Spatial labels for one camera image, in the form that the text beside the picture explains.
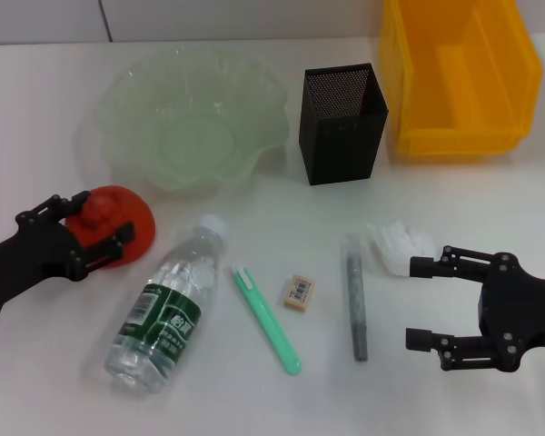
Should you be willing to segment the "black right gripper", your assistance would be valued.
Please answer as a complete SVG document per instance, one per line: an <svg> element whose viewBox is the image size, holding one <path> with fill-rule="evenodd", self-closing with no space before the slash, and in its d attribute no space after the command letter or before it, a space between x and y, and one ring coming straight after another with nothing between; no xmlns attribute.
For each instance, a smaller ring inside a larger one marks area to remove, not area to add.
<svg viewBox="0 0 545 436"><path fill-rule="evenodd" d="M406 349L437 352L443 371L515 372L525 352L545 348L545 279L527 273L514 254L480 253L446 245L439 260L412 256L410 277L482 283L479 326L488 338L406 329Z"/></svg>

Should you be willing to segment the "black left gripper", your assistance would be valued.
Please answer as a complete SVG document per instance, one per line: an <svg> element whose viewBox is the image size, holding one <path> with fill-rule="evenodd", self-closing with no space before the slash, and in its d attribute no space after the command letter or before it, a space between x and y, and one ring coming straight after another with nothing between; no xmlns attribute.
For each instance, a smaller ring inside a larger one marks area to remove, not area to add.
<svg viewBox="0 0 545 436"><path fill-rule="evenodd" d="M90 195L82 191L66 199L55 194L15 217L17 232L0 243L0 306L46 279L78 282L124 258L125 246L135 238L132 222L94 243L59 223L80 213Z"/></svg>

